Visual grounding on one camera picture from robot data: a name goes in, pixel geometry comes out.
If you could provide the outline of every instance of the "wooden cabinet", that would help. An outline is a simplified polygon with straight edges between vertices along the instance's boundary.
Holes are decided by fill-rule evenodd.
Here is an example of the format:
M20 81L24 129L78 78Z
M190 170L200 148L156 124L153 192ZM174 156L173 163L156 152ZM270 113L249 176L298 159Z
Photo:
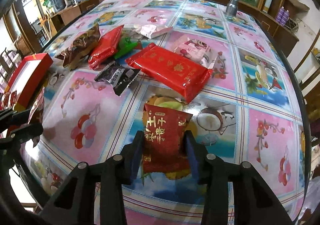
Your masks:
M79 15L81 15L82 13L86 12L87 10L93 8L98 4L99 4L99 0L85 0L81 2L79 5L75 5L75 6L63 9L62 11L58 12L54 17L60 16L64 25L67 25L72 20L77 18Z

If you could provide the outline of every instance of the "red wrapped food package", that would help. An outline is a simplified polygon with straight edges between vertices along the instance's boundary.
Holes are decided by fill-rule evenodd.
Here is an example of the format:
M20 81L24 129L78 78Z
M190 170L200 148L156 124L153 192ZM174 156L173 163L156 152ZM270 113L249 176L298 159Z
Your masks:
M184 131L192 114L171 108L144 105L146 117L143 172L178 172L189 169L181 151Z
M211 67L207 69L154 43L125 61L179 92L187 103L196 97L212 74Z
M117 45L123 26L118 26L101 37L98 46L92 51L88 61L91 69L95 70L104 60L113 56L118 51Z
M7 107L9 107L10 94L11 94L11 92L8 91L2 95L2 98L1 98L1 108L2 109L6 109Z
M9 107L13 107L14 104L17 102L17 91L15 90L14 92L12 92L9 96L9 103L8 106Z

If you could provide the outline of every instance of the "table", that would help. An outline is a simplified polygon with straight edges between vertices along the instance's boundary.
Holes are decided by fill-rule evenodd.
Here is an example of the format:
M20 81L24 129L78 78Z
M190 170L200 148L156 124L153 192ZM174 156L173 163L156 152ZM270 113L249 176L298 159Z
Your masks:
M104 0L69 26L45 49L54 57L74 38L98 22L101 35L125 24L125 35L143 47L155 42L172 50L183 34L217 52L212 78L181 110L193 114L189 129L209 153L239 164L249 161L277 195L294 220L304 197L305 138L295 92L275 48L254 18L205 0ZM147 40L130 30L134 24L173 26L173 31ZM119 62L126 66L125 58ZM44 132L39 144L25 144L23 157L45 191L53 194L78 162L96 164L131 143L142 124L143 104L181 96L145 74L116 96L110 85L96 83L97 71L87 63L68 72L54 58L45 91ZM94 137L75 146L76 126ZM206 188L189 170L141 175L123 187L128 224L196 224L201 221ZM95 223L99 224L100 188L96 188ZM230 224L234 220L233 189L229 185Z

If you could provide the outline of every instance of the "white wall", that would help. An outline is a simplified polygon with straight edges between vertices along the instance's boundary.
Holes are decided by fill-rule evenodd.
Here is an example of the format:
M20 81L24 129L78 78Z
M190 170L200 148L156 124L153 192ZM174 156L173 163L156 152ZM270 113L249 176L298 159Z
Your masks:
M288 61L293 69L299 64L306 52L311 47L316 34L320 29L320 11L316 8L312 0L298 0L307 5L310 10L308 12L298 13L297 21L301 20L299 30L295 35L299 38L299 42L295 45L292 52L288 56ZM305 81L319 67L318 62L312 54L308 56L302 66L297 70L296 77L299 80Z
M0 36L0 53L3 52L5 48L7 48L7 50L16 50L10 35L8 34L7 28L5 27L3 18L0 20Z

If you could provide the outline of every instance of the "fruit illustration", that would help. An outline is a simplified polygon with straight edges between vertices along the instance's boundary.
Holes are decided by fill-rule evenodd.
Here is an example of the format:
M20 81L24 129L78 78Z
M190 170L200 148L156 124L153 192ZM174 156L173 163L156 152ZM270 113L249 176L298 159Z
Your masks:
M287 185L291 178L291 165L288 154L289 150L288 147L286 147L284 156L280 160L280 171L278 175L279 183L282 183L284 186Z
M97 133L96 118L100 113L100 104L88 114L82 115L77 125L71 130L70 137L75 141L75 147L81 149L83 147L89 148L94 141Z

